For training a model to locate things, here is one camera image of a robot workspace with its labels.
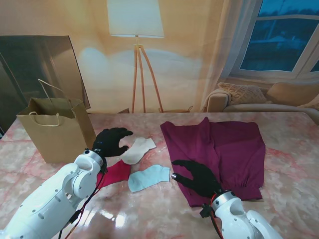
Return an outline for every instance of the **red cloth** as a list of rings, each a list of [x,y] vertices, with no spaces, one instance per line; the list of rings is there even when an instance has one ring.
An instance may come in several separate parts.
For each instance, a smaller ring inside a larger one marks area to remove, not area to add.
[[[206,165],[224,189],[233,191],[242,200],[261,199],[259,188],[264,184],[265,144],[254,122],[209,122],[199,125],[161,126],[170,160],[194,160]],[[192,179],[185,168],[173,165],[173,170]],[[178,184],[191,207],[209,204],[193,190]]]
[[[113,183],[118,183],[121,181],[128,181],[129,175],[131,173],[131,166],[123,162],[122,160],[114,164],[112,167],[108,168],[108,172],[104,175],[100,186],[98,187],[103,188]],[[99,173],[97,176],[98,184],[101,180],[102,174]]]

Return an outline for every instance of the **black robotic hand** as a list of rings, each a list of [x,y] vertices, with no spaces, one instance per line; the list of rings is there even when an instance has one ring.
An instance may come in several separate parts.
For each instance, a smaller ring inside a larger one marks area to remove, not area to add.
[[[178,173],[172,174],[172,178],[183,186],[194,190],[198,195],[211,198],[214,194],[219,195],[224,192],[213,172],[204,164],[190,160],[175,160],[172,164],[183,166],[191,172],[193,180]]]
[[[120,140],[132,134],[133,132],[126,128],[106,128],[96,136],[92,151],[96,152],[102,158],[120,156],[129,148],[128,146],[119,148]]]

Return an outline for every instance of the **beige sofa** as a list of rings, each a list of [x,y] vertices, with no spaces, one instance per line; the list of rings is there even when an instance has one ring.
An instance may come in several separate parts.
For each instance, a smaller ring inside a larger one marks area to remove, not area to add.
[[[274,84],[271,89],[260,88],[272,104],[229,105],[230,94],[221,89],[208,97],[204,112],[304,112],[319,125],[319,111],[297,106],[309,103],[319,94],[319,82]]]

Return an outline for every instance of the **marble table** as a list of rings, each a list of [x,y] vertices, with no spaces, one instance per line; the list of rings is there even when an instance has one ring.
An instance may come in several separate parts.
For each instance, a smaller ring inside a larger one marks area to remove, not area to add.
[[[90,115],[98,134],[104,128],[126,127],[136,137],[151,137],[156,148],[132,167],[132,172],[153,164],[170,167],[160,124],[176,125],[237,120],[258,124],[266,144],[263,200],[244,202],[246,210],[261,213],[284,237],[319,238],[319,129],[304,113],[178,113]],[[119,161],[109,159],[109,166]],[[0,229],[21,202],[62,164],[46,164],[16,120],[0,140]],[[70,238],[81,239],[217,239],[210,219],[192,209],[177,183],[159,183],[131,193],[127,182],[103,188],[87,205],[79,227]]]

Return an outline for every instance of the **red sock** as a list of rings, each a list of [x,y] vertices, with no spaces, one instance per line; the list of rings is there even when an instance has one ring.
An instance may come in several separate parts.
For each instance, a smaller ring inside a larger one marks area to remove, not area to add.
[[[108,172],[104,175],[104,178],[98,188],[100,189],[121,181],[128,181],[130,173],[131,166],[121,160],[108,168]],[[101,178],[102,174],[99,173],[97,176],[97,184],[100,182]]]

